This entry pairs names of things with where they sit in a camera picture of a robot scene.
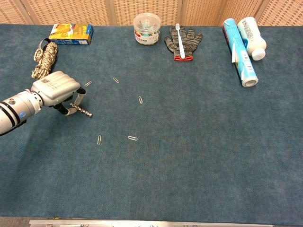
silver paper clip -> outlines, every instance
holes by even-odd
[[[139,102],[140,102],[140,104],[143,103],[143,100],[142,100],[141,96],[139,96]]]
[[[88,85],[90,85],[93,81],[89,81],[85,84],[85,86],[87,87]]]
[[[134,137],[134,136],[128,136],[128,138],[129,138],[130,140],[135,140],[135,141],[138,140],[138,138],[137,138],[137,137]]]
[[[101,135],[98,136],[98,141],[97,141],[98,145],[100,145],[100,143],[101,143]]]
[[[119,80],[118,80],[116,77],[113,77],[113,80],[114,80],[116,83],[119,83]]]

white toothbrush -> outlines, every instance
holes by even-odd
[[[176,24],[176,30],[178,32],[180,56],[181,56],[182,59],[184,59],[185,58],[185,53],[184,53],[182,39],[181,39],[180,32],[179,32],[179,30],[180,30],[180,24]]]

beige wall panel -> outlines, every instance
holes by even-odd
[[[112,0],[118,25],[133,25],[134,18],[141,13],[154,13],[161,25],[173,25],[180,17],[182,0]]]
[[[20,11],[14,0],[0,0],[0,23],[29,24],[24,12]]]
[[[225,0],[218,25],[222,25],[228,18],[235,19],[236,23],[245,17],[254,17],[262,0]]]
[[[23,0],[37,24],[92,23],[109,25],[105,0]]]
[[[181,24],[216,26],[224,0],[184,0]]]
[[[303,26],[303,0],[270,0],[259,26]]]

gray knit glove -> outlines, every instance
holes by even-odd
[[[195,36],[194,29],[190,28],[186,34],[185,27],[181,27],[179,32],[183,43],[183,48],[185,52],[185,58],[181,58],[179,41],[178,41],[178,32],[175,27],[169,29],[172,40],[166,36],[164,41],[167,45],[167,48],[174,53],[174,60],[176,61],[191,61],[193,59],[193,52],[198,47],[199,43],[202,40],[202,33],[198,33]]]

yellow box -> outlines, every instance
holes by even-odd
[[[90,45],[93,32],[91,24],[54,24],[49,39],[60,45]]]

